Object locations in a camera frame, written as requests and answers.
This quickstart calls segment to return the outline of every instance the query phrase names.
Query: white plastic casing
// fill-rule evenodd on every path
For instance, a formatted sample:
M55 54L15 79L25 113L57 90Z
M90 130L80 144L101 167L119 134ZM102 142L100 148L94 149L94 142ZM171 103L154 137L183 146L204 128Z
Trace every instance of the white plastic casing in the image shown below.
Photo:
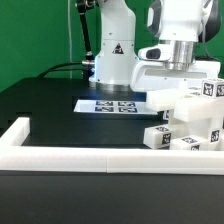
M203 0L164 0L160 40L198 41Z
M125 0L98 0L101 10L101 51L96 56L96 70L90 82L129 85L138 60L134 52L135 14ZM123 54L114 53L120 45Z

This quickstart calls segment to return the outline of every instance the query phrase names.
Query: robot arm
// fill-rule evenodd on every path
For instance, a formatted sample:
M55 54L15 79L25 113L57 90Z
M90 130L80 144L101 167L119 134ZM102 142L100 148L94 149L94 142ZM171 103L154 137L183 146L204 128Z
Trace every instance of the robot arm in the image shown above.
M212 39L220 26L218 0L157 0L149 9L148 29L160 44L142 49L139 57L169 61L168 69L187 70L195 44Z
M221 13L220 13L220 4L218 0L205 0L203 1L203 15L202 21L205 24L206 28L206 42L211 40L220 30L221 27ZM162 24L161 24L161 16L162 9L164 9L164 0L156 0L152 3L149 8L148 13L148 23L147 27L149 31L155 36L160 37ZM203 26L200 26L199 29L199 42L202 42L202 31Z
M140 92L177 88L181 81L199 86L203 78L217 78L219 62L197 61L194 56L197 43L213 38L220 26L219 0L155 1L148 29L159 44L139 51L131 88Z

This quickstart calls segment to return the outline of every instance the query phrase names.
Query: black table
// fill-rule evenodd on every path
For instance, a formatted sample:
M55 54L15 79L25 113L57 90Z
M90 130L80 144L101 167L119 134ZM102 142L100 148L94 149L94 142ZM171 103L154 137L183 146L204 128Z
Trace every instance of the black table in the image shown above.
M31 118L24 146L146 148L144 128L161 115L74 113L78 99L137 100L82 80L24 79L0 94L0 134ZM224 177L0 171L1 224L221 224Z
M78 99L145 101L145 94L98 91L82 80L24 79L0 94L1 133L28 116L24 145L144 148L144 129L163 122L152 115L74 113Z

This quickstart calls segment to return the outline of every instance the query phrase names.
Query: white block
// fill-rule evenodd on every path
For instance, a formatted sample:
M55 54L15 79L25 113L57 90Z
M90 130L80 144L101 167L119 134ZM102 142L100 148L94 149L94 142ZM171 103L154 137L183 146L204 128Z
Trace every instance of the white block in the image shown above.
M202 96L209 98L224 97L223 79L205 79L202 81Z
M146 107L154 111L171 110L173 109L175 100L177 98L177 89L148 91Z
M223 117L224 100L205 97L177 99L174 107L174 118L190 122L207 118Z
M26 117L18 118L0 138L0 145L21 146L30 133L30 120Z
M208 140L195 135L173 139L170 150L207 151Z
M150 148L162 148L170 145L173 138L184 136L187 129L184 124L162 125L145 129L143 143Z

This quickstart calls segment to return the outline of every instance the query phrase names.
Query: green wall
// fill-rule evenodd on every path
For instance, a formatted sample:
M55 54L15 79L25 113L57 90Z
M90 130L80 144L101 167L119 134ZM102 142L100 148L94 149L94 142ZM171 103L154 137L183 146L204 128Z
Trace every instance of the green wall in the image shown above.
M127 0L136 13L136 52L156 43L146 29L151 0ZM84 58L85 49L77 11L72 0L73 60ZM224 0L221 0L224 16ZM99 9L87 13L93 52L100 49ZM208 43L211 55L224 63L224 25ZM0 1L0 91L24 77L35 77L45 69L69 61L67 0ZM49 77L69 77L68 73Z

